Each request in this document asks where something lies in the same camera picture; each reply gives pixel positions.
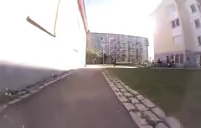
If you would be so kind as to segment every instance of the sky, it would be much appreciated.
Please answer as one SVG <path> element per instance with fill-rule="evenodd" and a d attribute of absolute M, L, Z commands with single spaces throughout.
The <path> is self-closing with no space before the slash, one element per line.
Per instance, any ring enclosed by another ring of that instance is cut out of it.
<path fill-rule="evenodd" d="M 85 0 L 91 32 L 149 38 L 149 58 L 154 57 L 154 21 L 149 17 L 162 0 Z"/>

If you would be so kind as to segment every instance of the lamp post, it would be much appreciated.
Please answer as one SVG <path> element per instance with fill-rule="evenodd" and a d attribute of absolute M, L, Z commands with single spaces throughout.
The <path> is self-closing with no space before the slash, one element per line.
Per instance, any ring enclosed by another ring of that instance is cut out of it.
<path fill-rule="evenodd" d="M 104 65 L 104 48 L 105 44 L 102 43 L 102 64 Z"/>

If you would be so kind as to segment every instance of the apartment building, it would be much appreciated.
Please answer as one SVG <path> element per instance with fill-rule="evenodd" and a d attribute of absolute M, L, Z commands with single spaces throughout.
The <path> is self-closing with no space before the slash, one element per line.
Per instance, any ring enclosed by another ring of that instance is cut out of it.
<path fill-rule="evenodd" d="M 148 39 L 111 33 L 91 33 L 92 46 L 108 56 L 106 63 L 144 63 L 148 60 Z"/>
<path fill-rule="evenodd" d="M 201 0 L 163 0 L 155 20 L 155 60 L 201 67 Z"/>

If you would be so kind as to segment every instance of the window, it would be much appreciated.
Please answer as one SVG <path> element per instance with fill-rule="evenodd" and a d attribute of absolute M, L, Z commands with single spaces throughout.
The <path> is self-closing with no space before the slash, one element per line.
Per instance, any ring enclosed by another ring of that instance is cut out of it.
<path fill-rule="evenodd" d="M 194 4 L 192 4 L 190 6 L 191 10 L 192 10 L 192 13 L 195 13 L 196 12 L 196 6 Z"/>
<path fill-rule="evenodd" d="M 184 62 L 184 55 L 180 54 L 180 64 L 183 64 L 183 62 Z"/>
<path fill-rule="evenodd" d="M 176 64 L 179 63 L 179 55 L 175 55 L 175 63 L 176 63 Z"/>
<path fill-rule="evenodd" d="M 179 18 L 172 21 L 172 28 L 176 28 L 178 26 L 180 26 Z"/>
<path fill-rule="evenodd" d="M 201 46 L 201 36 L 198 36 L 198 43 Z"/>
<path fill-rule="evenodd" d="M 176 23 L 176 26 L 180 26 L 179 19 L 176 19 L 176 20 L 175 20 L 175 23 Z"/>
<path fill-rule="evenodd" d="M 182 36 L 179 35 L 179 36 L 173 37 L 173 43 L 174 44 L 180 44 L 180 43 L 182 43 Z"/>
<path fill-rule="evenodd" d="M 196 28 L 200 28 L 200 20 L 199 19 L 195 20 L 195 26 L 196 26 Z"/>

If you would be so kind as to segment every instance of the sidewalk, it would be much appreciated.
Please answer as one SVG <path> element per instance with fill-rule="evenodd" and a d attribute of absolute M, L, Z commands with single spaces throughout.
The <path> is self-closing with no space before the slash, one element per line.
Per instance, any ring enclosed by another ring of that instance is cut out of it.
<path fill-rule="evenodd" d="M 5 110 L 0 128 L 136 128 L 100 69 L 80 69 Z"/>

